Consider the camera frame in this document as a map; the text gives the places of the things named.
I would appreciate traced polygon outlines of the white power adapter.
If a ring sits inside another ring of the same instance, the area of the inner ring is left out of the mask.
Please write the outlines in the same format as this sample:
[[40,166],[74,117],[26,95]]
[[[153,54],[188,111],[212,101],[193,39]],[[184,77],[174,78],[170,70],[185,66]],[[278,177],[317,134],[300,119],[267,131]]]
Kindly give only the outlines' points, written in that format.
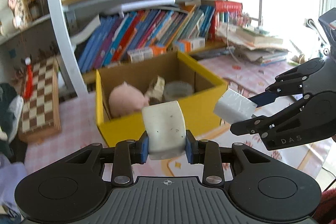
[[214,107],[214,114],[233,124],[252,118],[257,105],[243,95],[228,89]]

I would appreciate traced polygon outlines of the white curved foam block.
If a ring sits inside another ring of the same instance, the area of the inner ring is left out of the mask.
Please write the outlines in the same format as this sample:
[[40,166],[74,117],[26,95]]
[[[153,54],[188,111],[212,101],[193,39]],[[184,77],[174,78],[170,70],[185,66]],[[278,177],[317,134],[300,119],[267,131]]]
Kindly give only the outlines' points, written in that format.
[[178,101],[142,109],[142,119],[149,137],[149,158],[165,160],[185,153],[186,125]]

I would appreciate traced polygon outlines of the stack of papers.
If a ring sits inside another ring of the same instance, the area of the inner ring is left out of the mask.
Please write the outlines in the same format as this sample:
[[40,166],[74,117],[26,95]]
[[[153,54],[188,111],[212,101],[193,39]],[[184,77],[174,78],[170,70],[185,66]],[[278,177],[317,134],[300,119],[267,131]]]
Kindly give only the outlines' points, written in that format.
[[250,28],[221,23],[215,35],[233,44],[240,56],[260,65],[284,61],[289,53],[289,46],[282,38],[258,34]]

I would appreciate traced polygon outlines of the pink plush pig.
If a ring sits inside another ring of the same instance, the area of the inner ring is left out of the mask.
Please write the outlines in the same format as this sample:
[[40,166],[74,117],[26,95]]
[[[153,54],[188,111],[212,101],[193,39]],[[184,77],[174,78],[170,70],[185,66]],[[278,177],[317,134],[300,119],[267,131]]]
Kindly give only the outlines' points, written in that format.
[[113,118],[130,115],[149,106],[149,98],[126,82],[123,82],[111,91],[108,102]]

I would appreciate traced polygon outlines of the pink cartoon table mat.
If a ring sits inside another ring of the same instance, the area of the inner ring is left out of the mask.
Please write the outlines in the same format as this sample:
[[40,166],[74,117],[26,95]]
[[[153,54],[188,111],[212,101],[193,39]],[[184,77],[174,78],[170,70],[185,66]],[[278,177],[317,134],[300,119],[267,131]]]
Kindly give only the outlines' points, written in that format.
[[[225,91],[224,88],[217,87],[179,101],[186,128],[196,139],[213,140],[223,147],[229,147],[234,142],[244,143],[312,177],[318,176],[327,154],[335,153],[335,144],[331,140],[283,151],[267,151],[258,135],[232,134],[231,122],[247,120],[254,114],[270,116],[283,106],[287,106],[289,101],[279,99],[271,105],[258,109],[237,92],[228,89],[224,95]],[[138,112],[107,121],[102,129],[98,129],[94,92],[61,103],[59,111],[61,133],[27,147],[25,157],[27,173],[33,173],[91,143],[114,146],[125,139],[137,139],[145,131],[143,123],[151,118],[149,114],[143,115]]]

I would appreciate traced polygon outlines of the clear tape roll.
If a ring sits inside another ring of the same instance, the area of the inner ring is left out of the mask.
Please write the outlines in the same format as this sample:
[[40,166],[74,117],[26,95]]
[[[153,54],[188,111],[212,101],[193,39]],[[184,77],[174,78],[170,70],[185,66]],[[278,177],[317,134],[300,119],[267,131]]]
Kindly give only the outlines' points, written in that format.
[[194,88],[184,81],[172,81],[165,84],[163,98],[166,102],[176,101],[194,94]]

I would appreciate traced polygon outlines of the wooden chessboard box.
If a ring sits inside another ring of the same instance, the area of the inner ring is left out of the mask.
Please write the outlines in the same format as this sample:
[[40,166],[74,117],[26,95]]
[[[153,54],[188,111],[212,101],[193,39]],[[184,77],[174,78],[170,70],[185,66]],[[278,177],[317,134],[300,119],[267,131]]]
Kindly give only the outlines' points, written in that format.
[[18,137],[36,143],[61,132],[59,114],[58,62],[56,57],[32,66],[33,87],[30,99],[24,100]]

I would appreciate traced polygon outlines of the orange white book box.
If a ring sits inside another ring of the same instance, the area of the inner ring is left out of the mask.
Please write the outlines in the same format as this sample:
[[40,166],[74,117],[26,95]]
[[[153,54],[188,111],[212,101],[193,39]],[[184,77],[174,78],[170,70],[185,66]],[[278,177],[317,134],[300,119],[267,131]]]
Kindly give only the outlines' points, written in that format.
[[205,43],[205,38],[181,39],[173,42],[173,50],[187,53],[204,48]]

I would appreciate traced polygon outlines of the red tassel ornament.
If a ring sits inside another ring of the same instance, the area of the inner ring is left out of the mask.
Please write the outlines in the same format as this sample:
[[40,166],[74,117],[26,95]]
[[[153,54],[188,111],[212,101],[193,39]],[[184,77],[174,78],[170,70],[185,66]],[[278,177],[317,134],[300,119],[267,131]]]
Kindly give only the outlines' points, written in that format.
[[31,59],[29,57],[25,58],[26,64],[26,82],[25,82],[25,89],[23,93],[24,100],[28,101],[33,93],[33,67],[31,65]]

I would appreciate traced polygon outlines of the pile of clothes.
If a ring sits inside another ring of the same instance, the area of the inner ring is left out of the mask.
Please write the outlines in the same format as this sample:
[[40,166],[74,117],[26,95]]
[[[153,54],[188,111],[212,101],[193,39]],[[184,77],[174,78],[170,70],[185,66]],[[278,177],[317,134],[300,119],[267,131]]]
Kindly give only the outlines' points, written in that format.
[[1,83],[1,206],[17,221],[22,216],[15,202],[15,190],[27,171],[22,162],[12,162],[15,153],[10,144],[17,135],[22,106],[23,99],[16,90],[8,83]]

